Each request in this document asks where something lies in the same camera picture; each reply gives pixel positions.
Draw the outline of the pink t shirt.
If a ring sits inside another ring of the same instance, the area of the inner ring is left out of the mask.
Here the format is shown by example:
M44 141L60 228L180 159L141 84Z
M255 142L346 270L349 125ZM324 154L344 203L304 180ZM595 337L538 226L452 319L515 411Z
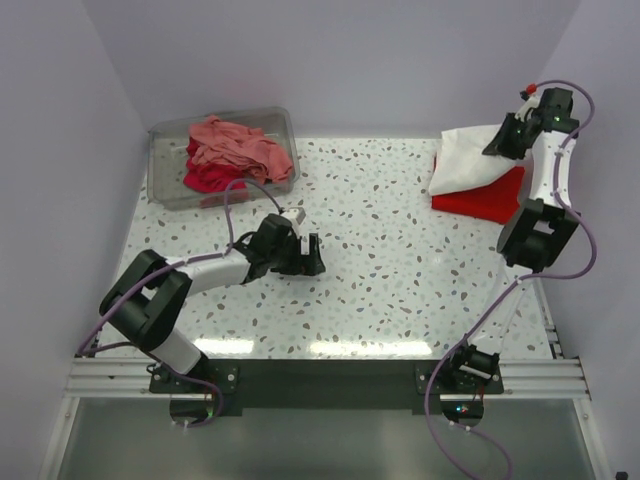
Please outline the pink t shirt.
M293 173L291 155L261 128L212 115L188 128L188 168L202 176L214 168L238 171L262 184L282 183Z

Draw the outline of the bright red folded t shirt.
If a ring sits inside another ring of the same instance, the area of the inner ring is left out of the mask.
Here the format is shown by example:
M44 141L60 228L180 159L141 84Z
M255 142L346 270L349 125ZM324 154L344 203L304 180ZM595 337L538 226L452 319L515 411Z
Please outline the bright red folded t shirt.
M430 196L434 210L505 224L518 210L525 168L516 166L492 184L458 193Z

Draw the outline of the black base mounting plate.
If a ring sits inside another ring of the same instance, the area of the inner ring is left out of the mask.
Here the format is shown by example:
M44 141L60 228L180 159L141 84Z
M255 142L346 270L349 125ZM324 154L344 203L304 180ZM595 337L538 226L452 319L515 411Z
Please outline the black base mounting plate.
M170 396L170 412L201 419L217 409L240 416L246 409L412 410L424 396L494 395L504 392L501 372L485 380L461 371L438 372L435 360L210 359L210 380L191 382L149 365L149 391Z

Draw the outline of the white printed t shirt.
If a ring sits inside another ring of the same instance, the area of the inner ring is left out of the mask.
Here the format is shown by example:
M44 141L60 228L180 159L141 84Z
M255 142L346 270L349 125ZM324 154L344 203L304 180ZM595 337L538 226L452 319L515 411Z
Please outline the white printed t shirt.
M484 155L482 151L498 130L499 125L494 124L443 131L428 187L429 195L458 193L490 185L512 168L524 166L531 160L531 151L517 160Z

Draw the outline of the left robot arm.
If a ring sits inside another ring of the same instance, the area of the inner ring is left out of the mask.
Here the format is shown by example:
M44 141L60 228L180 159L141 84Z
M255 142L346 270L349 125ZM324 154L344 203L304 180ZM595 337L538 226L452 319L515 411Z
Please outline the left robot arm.
M267 215L255 231L220 253L184 259L149 249L138 254L103 298L101 317L139 351L172 371L173 382L196 392L212 378L208 357L176 327L190 296L246 285L273 272L315 277L326 271L316 233L303 235L304 211Z

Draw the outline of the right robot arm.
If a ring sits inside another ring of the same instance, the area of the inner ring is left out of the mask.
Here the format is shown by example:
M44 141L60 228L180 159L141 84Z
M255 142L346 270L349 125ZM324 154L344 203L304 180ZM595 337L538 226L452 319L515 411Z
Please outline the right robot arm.
M567 166L557 158L571 158L576 140L572 133L580 121L572 117L573 93L564 88L536 85L521 92L524 104L509 112L485 156L511 161L530 155L533 177L530 194L500 232L496 251L501 255L498 274L483 322L454 349L437 374L442 388L466 393L499 380L498 366L506 334L528 284L527 279L550 267L558 258L578 221L571 205Z

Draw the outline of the dark red t shirt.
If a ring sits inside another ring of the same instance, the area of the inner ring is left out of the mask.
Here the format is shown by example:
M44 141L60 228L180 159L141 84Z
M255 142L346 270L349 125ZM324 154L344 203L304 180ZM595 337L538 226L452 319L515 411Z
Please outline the dark red t shirt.
M190 190L201 194L224 192L233 180L244 177L243 172L233 165L196 164L194 159L198 148L198 142L189 138L183 184Z

